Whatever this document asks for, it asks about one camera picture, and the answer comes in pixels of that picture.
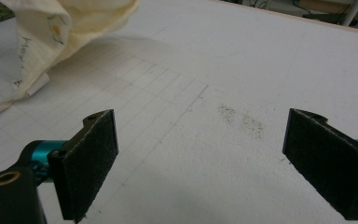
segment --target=white tabletop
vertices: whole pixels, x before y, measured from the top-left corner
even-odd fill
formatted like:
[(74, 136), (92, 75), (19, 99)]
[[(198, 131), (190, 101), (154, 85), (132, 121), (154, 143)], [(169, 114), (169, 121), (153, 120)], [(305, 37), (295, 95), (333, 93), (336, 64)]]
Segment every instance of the white tabletop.
[[(18, 76), (0, 23), (0, 100)], [(0, 171), (115, 109), (120, 153), (83, 223), (347, 223), (282, 154), (289, 108), (358, 138), (358, 32), (208, 0), (143, 0), (127, 26), (0, 115)], [(48, 223), (62, 221), (52, 184)]]

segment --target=metal ring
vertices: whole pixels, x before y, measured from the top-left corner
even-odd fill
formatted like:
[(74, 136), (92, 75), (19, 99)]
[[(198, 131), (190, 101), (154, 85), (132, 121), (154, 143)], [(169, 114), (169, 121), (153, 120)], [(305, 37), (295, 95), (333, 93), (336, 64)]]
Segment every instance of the metal ring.
[(21, 173), (18, 171), (10, 171), (0, 175), (0, 186), (10, 184), (20, 177)]

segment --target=white fabric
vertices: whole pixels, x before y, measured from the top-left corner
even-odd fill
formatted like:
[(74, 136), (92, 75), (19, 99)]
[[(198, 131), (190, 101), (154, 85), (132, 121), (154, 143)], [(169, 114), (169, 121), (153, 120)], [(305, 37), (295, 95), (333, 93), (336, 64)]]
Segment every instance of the white fabric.
[(20, 86), (0, 104), (0, 112), (17, 100), (51, 66), (108, 31), (123, 26), (138, 0), (0, 0), (16, 14)]

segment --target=crumpled cloth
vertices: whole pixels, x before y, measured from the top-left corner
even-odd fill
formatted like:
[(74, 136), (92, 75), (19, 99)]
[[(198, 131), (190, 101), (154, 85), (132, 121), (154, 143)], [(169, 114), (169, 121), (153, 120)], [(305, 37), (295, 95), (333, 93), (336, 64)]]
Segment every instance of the crumpled cloth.
[(30, 96), (54, 64), (127, 22), (138, 0), (0, 0), (16, 14), (21, 82), (0, 112)]

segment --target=table surface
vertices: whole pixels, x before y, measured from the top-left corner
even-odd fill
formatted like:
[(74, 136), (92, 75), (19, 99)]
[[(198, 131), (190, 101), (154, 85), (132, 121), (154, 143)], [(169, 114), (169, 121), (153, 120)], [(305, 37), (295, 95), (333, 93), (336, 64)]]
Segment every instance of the table surface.
[[(19, 77), (0, 23), (0, 101)], [(120, 153), (82, 223), (347, 223), (282, 154), (289, 108), (358, 138), (358, 32), (250, 7), (143, 0), (0, 115), (0, 171), (115, 109)], [(52, 184), (39, 196), (62, 221)]]

